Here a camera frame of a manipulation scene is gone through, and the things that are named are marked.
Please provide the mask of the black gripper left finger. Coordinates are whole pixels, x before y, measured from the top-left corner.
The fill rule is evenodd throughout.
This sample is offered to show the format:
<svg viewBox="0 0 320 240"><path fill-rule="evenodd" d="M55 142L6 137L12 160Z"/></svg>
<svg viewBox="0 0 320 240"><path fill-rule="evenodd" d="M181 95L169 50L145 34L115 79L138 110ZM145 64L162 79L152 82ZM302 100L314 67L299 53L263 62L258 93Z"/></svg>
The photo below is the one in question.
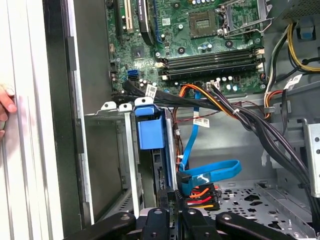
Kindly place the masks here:
<svg viewBox="0 0 320 240"><path fill-rule="evenodd" d="M157 193L157 206L144 208L139 217L130 212L119 212L66 240L168 240L170 238L169 191Z"/></svg>

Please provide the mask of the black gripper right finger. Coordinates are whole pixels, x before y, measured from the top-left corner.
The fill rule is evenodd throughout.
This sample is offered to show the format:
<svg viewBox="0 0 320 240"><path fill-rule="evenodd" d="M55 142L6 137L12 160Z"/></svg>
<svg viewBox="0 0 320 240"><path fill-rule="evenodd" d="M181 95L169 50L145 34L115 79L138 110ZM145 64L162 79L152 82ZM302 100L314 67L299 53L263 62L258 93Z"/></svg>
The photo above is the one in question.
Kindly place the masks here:
<svg viewBox="0 0 320 240"><path fill-rule="evenodd" d="M294 237L232 212L222 212L214 224L195 208L187 206L183 195L176 192L182 240L293 240Z"/></svg>

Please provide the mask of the person's left hand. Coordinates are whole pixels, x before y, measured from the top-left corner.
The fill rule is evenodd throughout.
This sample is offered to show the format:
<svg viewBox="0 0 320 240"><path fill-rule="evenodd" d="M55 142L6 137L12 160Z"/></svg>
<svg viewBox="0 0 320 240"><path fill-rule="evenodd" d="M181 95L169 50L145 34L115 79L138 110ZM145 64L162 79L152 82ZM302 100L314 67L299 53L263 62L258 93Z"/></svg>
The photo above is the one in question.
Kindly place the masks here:
<svg viewBox="0 0 320 240"><path fill-rule="evenodd" d="M17 111L17 106L14 101L15 89L7 83L0 84L0 140L5 135L5 123L9 119L9 114L14 114Z"/></svg>

